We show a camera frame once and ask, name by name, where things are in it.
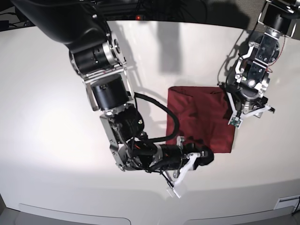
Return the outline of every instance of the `white plastic part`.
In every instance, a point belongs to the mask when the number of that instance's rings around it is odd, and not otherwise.
[[[178,198],[181,198],[186,192],[187,188],[182,184],[182,181],[187,172],[193,168],[196,159],[199,157],[201,157],[201,154],[198,152],[188,154],[189,161],[180,169],[180,175],[178,179],[173,182],[174,187],[167,188],[167,191],[171,197],[177,196]]]
[[[234,117],[236,117],[237,110],[235,109],[235,105],[234,105],[233,97],[232,97],[231,93],[227,92],[227,95],[228,95],[229,103],[230,103],[230,106],[231,106],[231,109],[232,109],[232,115],[231,115],[231,118],[230,118],[230,120],[228,122],[228,124],[230,124],[231,121],[232,121],[232,119]],[[240,123],[237,126],[237,128],[240,128],[240,126],[241,126],[241,124],[242,124],[242,122],[243,122],[244,119],[249,118],[251,116],[254,116],[256,114],[259,114],[259,113],[264,113],[264,112],[266,112],[266,111],[268,111],[270,109],[271,109],[271,106],[266,104],[264,108],[256,109],[256,110],[254,110],[252,112],[249,112],[247,114],[244,114],[244,112],[242,112],[242,114],[240,115],[240,118],[239,118]]]
[[[237,80],[237,83],[240,83],[240,81],[242,80],[242,73],[243,73],[243,71],[241,71],[242,69],[240,68],[241,65],[242,65],[242,62],[243,62],[245,59],[248,59],[248,58],[251,56],[251,54],[252,54],[252,52],[253,52],[253,49],[254,49],[254,43],[253,43],[251,46],[249,46],[249,49],[248,49],[247,54],[245,54],[245,55],[239,57],[239,60],[238,60],[238,62],[237,62],[237,64],[236,64],[236,67],[235,67],[235,73],[236,73],[237,75],[240,75],[239,78],[236,79],[236,80]]]
[[[190,154],[188,154],[189,161],[187,162],[187,164],[185,164],[184,167],[182,167],[180,169],[180,175],[179,175],[178,179],[174,182],[174,187],[178,186],[183,181],[183,179],[186,176],[187,172],[191,168],[193,168],[196,159],[199,158],[200,156],[201,156],[200,153],[190,153]]]

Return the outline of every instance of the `wire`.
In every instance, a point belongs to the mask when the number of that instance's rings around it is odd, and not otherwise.
[[[133,131],[133,138],[132,138],[132,144],[131,144],[131,150],[133,151],[133,146],[135,145],[135,136],[136,136],[136,124],[137,124],[137,116],[138,116],[138,108],[137,108],[137,100],[135,99],[135,121],[134,121],[134,131]]]
[[[139,94],[139,93],[135,93],[135,97],[143,99],[143,100],[148,101],[148,102],[151,102],[154,105],[156,105],[157,107],[161,108],[173,119],[173,122],[174,122],[174,129],[173,129],[173,132],[170,135],[165,136],[165,137],[158,137],[158,138],[148,139],[145,142],[150,142],[150,143],[166,142],[166,141],[169,141],[169,140],[175,138],[176,135],[179,132],[179,120],[178,120],[177,116],[170,109],[168,109],[164,105],[160,104],[157,100],[155,100],[151,97],[148,97],[146,95]]]
[[[15,23],[12,23],[12,24],[18,24],[18,23],[24,23],[25,21],[20,21],[20,22],[15,22]]]
[[[281,54],[282,54],[282,52],[283,52],[284,46],[285,46],[285,39],[284,39],[284,41],[283,41],[283,45],[282,45],[280,54],[278,55],[277,59],[276,59],[271,65],[269,65],[269,67],[270,67],[270,66],[273,66],[273,65],[277,62],[277,60],[279,59],[279,57],[281,56]]]
[[[198,1],[200,1],[200,2],[203,4],[203,6],[204,6],[204,9],[205,9],[205,20],[204,20],[204,23],[206,23],[207,20],[208,20],[208,9],[207,9],[207,4],[206,4],[203,0],[198,0]]]
[[[6,14],[16,15],[16,13],[1,13],[0,15],[6,15]]]
[[[292,216],[294,216],[296,213],[300,212],[300,210],[297,210],[299,208],[299,205],[300,205],[300,197],[299,197],[299,201],[298,201],[298,205],[296,207],[296,210],[295,210],[295,212],[292,213]]]
[[[266,7],[266,4],[267,4],[267,1],[264,2],[264,5],[263,5],[263,7],[262,7],[262,9],[261,9],[261,12],[262,12],[263,9]],[[257,25],[258,25],[258,20],[256,21],[256,24],[255,24],[253,30],[251,31],[251,33],[250,33],[250,35],[249,35],[249,37],[248,37],[248,39],[247,39],[247,43],[249,43],[249,41],[250,41],[252,35],[254,34],[254,31],[255,31],[256,28],[257,28]]]
[[[189,14],[190,17],[193,18],[193,20],[195,20],[197,23],[200,23],[186,8],[182,7],[182,9],[187,13]]]
[[[174,185],[170,182],[170,180],[164,175],[164,173],[163,173],[162,171],[161,171],[159,174],[160,174],[160,175],[163,175],[163,177],[165,178],[165,180],[167,181],[168,185],[169,185],[171,188],[174,187]]]
[[[135,8],[135,12],[136,12],[136,13],[140,10],[141,5],[142,5],[142,1],[143,1],[143,0],[138,0],[138,2],[137,2],[137,4],[136,4],[136,8]]]

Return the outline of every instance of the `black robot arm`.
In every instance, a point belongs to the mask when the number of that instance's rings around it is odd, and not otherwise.
[[[179,184],[188,170],[213,161],[214,155],[208,147],[185,145],[182,137],[178,137],[177,145],[156,144],[175,138],[179,121],[156,100],[134,93],[118,39],[96,4],[88,0],[12,2],[48,37],[69,49],[71,64],[83,79],[92,109],[103,112],[100,119],[116,165],[122,171],[160,173],[174,188],[175,183],[163,174],[165,171],[176,170],[174,177],[178,177],[176,184]],[[167,112],[174,121],[173,133],[149,139],[143,131],[144,121],[137,110],[136,98],[150,101]]]
[[[248,38],[248,52],[239,57],[224,87],[232,108],[229,124],[239,128],[244,119],[275,112],[264,96],[270,83],[270,66],[279,58],[279,37],[291,37],[296,28],[300,0],[266,0],[257,23],[266,27],[257,40]]]

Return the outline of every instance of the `red cloth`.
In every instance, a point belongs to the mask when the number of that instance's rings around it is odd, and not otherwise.
[[[168,108],[178,117],[180,131],[186,143],[195,142],[208,146],[214,153],[230,153],[235,127],[228,125],[231,108],[227,96],[220,88],[171,87],[168,93]],[[167,135],[174,128],[167,118]],[[176,144],[176,138],[166,142]]]

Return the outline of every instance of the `white table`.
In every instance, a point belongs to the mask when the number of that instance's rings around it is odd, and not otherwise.
[[[127,58],[134,89],[166,104],[174,85],[216,86],[242,30],[189,23],[110,22]],[[246,39],[243,34],[239,43]],[[0,193],[20,204],[132,225],[182,225],[272,210],[300,194],[300,42],[287,39],[266,93],[276,113],[243,122],[231,154],[185,179],[172,199],[156,174],[122,172],[73,71],[67,48],[38,28],[0,33]],[[224,68],[221,77],[224,79]],[[166,114],[139,101],[150,137],[165,134]]]

